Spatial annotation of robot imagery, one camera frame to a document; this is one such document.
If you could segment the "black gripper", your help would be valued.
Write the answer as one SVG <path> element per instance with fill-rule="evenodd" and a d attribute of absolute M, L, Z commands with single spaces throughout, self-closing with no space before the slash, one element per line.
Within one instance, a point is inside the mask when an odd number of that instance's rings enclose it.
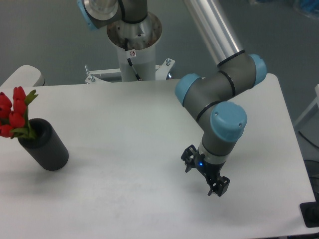
<path fill-rule="evenodd" d="M 197 149 L 193 144 L 188 146 L 181 155 L 181 160 L 185 163 L 185 172 L 189 172 L 192 168 L 196 168 L 206 179 L 210 187 L 208 196 L 216 194 L 221 197 L 228 189 L 230 179 L 220 176 L 220 170 L 224 163 L 212 164 L 206 161 L 206 156 L 197 153 Z"/>

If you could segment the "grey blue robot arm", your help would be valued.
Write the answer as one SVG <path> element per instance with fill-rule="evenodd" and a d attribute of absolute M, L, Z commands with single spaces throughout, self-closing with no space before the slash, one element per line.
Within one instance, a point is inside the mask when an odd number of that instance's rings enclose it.
<path fill-rule="evenodd" d="M 184 2 L 217 65 L 208 78 L 182 77 L 175 95 L 203 130 L 199 147 L 189 146 L 181 158 L 186 169 L 197 169 L 209 185 L 209 194 L 223 195 L 229 179 L 220 175 L 226 158 L 247 124 L 245 111 L 231 99 L 261 83 L 267 75 L 263 59 L 247 54 L 216 0 Z M 162 27 L 145 0 L 79 0 L 77 5 L 90 29 L 105 27 L 118 49 L 122 81 L 154 80 L 153 47 Z"/>

